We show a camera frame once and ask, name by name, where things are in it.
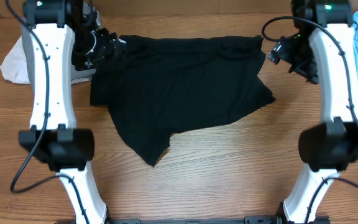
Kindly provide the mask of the black t-shirt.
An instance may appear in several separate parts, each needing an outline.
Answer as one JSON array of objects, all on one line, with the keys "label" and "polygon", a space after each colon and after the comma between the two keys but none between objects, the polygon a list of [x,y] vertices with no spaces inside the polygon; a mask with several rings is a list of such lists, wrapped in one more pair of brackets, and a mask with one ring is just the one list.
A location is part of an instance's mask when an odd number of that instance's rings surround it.
[{"label": "black t-shirt", "polygon": [[233,123],[275,100],[258,76],[259,35],[120,41],[120,56],[92,77],[90,103],[108,108],[122,140],[150,166],[172,135]]}]

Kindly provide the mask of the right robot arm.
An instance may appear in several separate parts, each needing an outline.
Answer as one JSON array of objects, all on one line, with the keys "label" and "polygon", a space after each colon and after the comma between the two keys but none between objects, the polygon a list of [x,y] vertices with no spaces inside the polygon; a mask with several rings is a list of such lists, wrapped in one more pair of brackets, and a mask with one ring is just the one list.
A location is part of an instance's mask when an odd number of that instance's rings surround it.
[{"label": "right robot arm", "polygon": [[269,59],[321,90],[321,117],[303,131],[298,151],[303,167],[270,223],[328,223],[317,217],[326,192],[358,160],[358,77],[352,8],[348,1],[292,1],[290,20],[298,32],[274,40]]}]

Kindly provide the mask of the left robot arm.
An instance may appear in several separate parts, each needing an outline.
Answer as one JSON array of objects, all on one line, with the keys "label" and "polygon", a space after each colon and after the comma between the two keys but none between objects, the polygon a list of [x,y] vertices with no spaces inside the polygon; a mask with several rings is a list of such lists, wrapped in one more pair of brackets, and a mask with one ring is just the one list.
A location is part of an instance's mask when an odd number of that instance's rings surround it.
[{"label": "left robot arm", "polygon": [[96,10],[84,15],[82,1],[26,1],[23,12],[34,58],[34,105],[19,143],[64,185],[76,223],[110,223],[92,171],[93,132],[76,126],[71,74],[117,57],[119,39],[98,24]]}]

